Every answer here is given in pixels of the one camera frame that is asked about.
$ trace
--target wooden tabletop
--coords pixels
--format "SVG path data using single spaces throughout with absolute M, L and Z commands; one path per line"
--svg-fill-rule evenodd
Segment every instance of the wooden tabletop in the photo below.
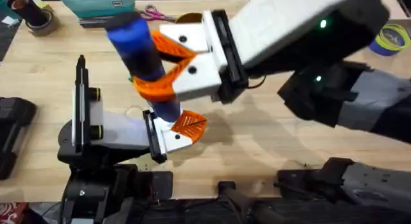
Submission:
M 246 1 L 145 1 L 167 15 L 224 8 L 234 15 Z M 105 31 L 85 30 L 60 2 L 53 2 L 62 27 L 47 37 L 33 37 L 25 25 L 17 32 L 0 67 L 0 95 L 34 102 L 38 111 L 28 128 L 10 179 L 0 182 L 0 202 L 58 201 L 69 177 L 68 165 L 57 160 L 57 137 L 71 118 L 71 88 L 79 55 L 85 55 L 91 85 L 101 87 L 105 110 L 142 117 L 147 108 L 128 82 L 128 71 Z M 151 22 L 157 29 L 160 22 Z M 368 49 L 350 59 L 409 77 L 411 51 L 382 57 Z M 220 180 L 235 180 L 248 194 L 277 196 L 276 171 L 304 164 L 319 168 L 330 157 L 347 157 L 383 168 L 411 170 L 411 146 L 345 128 L 330 128 L 297 119 L 277 95 L 290 73 L 268 77 L 265 84 L 244 92 L 233 104 L 209 98 L 183 102 L 186 109 L 208 119 L 195 145 L 171 153 L 161 165 L 146 155 L 129 162 L 144 170 L 174 173 L 174 198 L 215 196 Z

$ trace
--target yellow tape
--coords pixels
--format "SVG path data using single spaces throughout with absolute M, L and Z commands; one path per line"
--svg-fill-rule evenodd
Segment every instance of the yellow tape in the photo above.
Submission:
M 383 34 L 384 29 L 393 30 L 393 31 L 397 32 L 399 35 L 401 35 L 401 38 L 404 40 L 404 45 L 400 46 L 400 45 L 394 44 L 389 39 L 387 39 Z M 401 25 L 398 25 L 398 24 L 387 24 L 387 25 L 385 25 L 381 29 L 380 34 L 378 34 L 377 37 L 375 38 L 375 41 L 381 47 L 384 47 L 385 49 L 388 49 L 388 50 L 391 50 L 391 51 L 401 51 L 402 49 L 407 48 L 411 43 L 410 37 L 409 37 L 408 32 L 406 31 L 406 29 L 404 27 L 402 27 Z

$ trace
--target green led light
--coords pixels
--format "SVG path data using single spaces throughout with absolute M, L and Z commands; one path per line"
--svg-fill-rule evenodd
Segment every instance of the green led light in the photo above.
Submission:
M 323 19 L 320 23 L 321 28 L 325 28 L 327 26 L 327 20 Z

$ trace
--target wire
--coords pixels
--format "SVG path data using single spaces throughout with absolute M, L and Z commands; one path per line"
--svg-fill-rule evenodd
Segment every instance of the wire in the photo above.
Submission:
M 140 220 L 137 222 L 137 224 L 142 224 L 143 220 L 144 220 L 144 215 L 147 213 L 148 209 L 150 208 L 150 203 L 147 204 L 146 208 L 143 210 L 143 212 L 141 213 L 141 217 Z
M 235 205 L 233 204 L 233 202 L 231 201 L 231 199 L 228 196 L 226 196 L 226 199 L 227 199 L 227 202 L 229 203 L 229 205 L 231 206 L 231 210 L 234 213 L 234 215 L 236 216 L 238 223 L 243 224 L 243 220 L 241 219 L 241 216 L 238 213 L 238 211 L 237 211 Z
M 263 80 L 259 84 L 254 85 L 254 86 L 248 86 L 247 89 L 257 89 L 258 87 L 262 86 L 262 84 L 265 82 L 266 78 L 267 78 L 267 75 L 264 75 Z
M 41 215 L 41 217 L 43 217 L 44 215 L 46 215 L 52 208 L 56 207 L 56 205 L 60 204 L 61 202 L 57 202 L 56 204 L 52 205 L 50 208 L 48 208 L 46 211 L 43 212 L 43 214 Z
M 62 199 L 60 201 L 60 207 L 58 210 L 58 218 L 57 218 L 57 224 L 63 224 L 63 211 L 64 211 L 64 203 L 66 202 L 67 199 L 67 187 L 69 185 L 69 183 L 71 182 L 71 179 L 73 178 L 73 172 L 70 173 L 70 177 L 67 180 L 67 184 L 64 187 L 63 190 L 63 195 L 62 195 Z

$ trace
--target scissors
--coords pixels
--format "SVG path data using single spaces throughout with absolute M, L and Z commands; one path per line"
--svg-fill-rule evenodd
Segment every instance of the scissors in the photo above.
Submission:
M 159 12 L 154 5 L 147 5 L 144 11 L 139 10 L 140 15 L 147 21 L 163 20 L 168 22 L 175 22 L 175 18 L 171 16 L 164 15 Z

